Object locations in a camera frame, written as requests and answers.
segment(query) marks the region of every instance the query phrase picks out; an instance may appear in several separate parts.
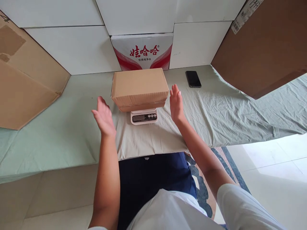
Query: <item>brown cardboard box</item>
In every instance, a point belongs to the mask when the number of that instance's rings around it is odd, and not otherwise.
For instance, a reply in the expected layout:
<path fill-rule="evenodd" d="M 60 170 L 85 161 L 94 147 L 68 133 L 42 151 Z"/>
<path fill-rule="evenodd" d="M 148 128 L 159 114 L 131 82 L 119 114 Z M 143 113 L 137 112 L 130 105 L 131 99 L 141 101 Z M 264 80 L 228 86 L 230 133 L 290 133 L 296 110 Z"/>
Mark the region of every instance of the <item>brown cardboard box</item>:
<path fill-rule="evenodd" d="M 115 72 L 111 98 L 122 112 L 163 107 L 169 88 L 162 68 Z"/>
<path fill-rule="evenodd" d="M 228 30 L 211 64 L 225 81 L 258 99 L 307 72 L 307 1 L 246 4 L 257 9 L 237 34 Z"/>
<path fill-rule="evenodd" d="M 0 11 L 0 127 L 21 129 L 61 96 L 69 77 Z"/>

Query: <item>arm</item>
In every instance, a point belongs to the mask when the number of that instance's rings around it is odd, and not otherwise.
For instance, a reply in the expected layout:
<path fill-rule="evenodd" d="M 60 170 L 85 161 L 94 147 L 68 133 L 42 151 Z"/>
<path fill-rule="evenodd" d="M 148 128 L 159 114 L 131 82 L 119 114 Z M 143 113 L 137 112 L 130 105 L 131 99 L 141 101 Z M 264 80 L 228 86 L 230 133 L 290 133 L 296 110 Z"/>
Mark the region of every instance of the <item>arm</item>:
<path fill-rule="evenodd" d="M 117 229 L 120 205 L 120 177 L 115 145 L 116 130 L 109 106 L 102 97 L 92 110 L 101 131 L 99 165 L 94 195 L 93 216 L 89 228 Z"/>
<path fill-rule="evenodd" d="M 219 159 L 187 121 L 183 112 L 181 92 L 177 85 L 173 85 L 170 91 L 170 111 L 172 120 L 177 125 L 216 199 L 217 191 L 223 184 L 235 183 L 227 174 Z"/>

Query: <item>forearm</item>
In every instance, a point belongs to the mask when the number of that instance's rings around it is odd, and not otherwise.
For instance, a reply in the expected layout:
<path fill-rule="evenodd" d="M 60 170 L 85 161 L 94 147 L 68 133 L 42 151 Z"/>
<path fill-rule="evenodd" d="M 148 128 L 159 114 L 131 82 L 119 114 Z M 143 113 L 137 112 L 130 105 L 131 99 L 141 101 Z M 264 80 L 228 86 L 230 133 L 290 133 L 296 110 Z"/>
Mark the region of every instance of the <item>forearm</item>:
<path fill-rule="evenodd" d="M 234 183 L 233 180 L 227 174 L 216 155 L 186 119 L 178 122 L 176 125 L 216 198 L 219 187 L 225 183 Z"/>
<path fill-rule="evenodd" d="M 113 205 L 120 199 L 120 178 L 115 138 L 101 138 L 94 209 Z"/>
<path fill-rule="evenodd" d="M 107 229 L 117 228 L 120 206 L 120 176 L 115 137 L 102 137 L 100 144 L 99 165 L 94 195 L 93 217 L 90 227 L 97 223 L 112 223 Z"/>

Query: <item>digital kitchen scale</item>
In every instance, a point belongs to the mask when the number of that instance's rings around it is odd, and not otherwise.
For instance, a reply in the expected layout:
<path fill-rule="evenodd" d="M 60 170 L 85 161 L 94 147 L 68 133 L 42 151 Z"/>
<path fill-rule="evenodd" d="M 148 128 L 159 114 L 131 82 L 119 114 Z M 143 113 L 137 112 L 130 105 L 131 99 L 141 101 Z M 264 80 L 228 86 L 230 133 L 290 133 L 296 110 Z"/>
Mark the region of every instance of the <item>digital kitchen scale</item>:
<path fill-rule="evenodd" d="M 157 109 L 138 110 L 131 112 L 131 123 L 134 125 L 151 124 L 156 123 L 157 121 Z"/>

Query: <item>hand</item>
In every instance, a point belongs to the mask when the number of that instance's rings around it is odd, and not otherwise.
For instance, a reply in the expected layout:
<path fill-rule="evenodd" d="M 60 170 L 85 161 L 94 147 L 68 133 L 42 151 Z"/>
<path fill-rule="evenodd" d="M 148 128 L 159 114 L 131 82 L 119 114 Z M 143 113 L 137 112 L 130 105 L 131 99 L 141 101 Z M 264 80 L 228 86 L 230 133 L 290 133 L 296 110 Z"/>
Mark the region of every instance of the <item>hand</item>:
<path fill-rule="evenodd" d="M 99 96 L 97 98 L 97 110 L 92 110 L 97 125 L 104 136 L 115 137 L 116 129 L 112 120 L 112 113 L 106 101 Z"/>
<path fill-rule="evenodd" d="M 170 91 L 170 114 L 172 120 L 177 125 L 179 122 L 186 120 L 185 114 L 183 112 L 183 103 L 181 92 L 179 91 L 177 85 L 173 85 Z"/>

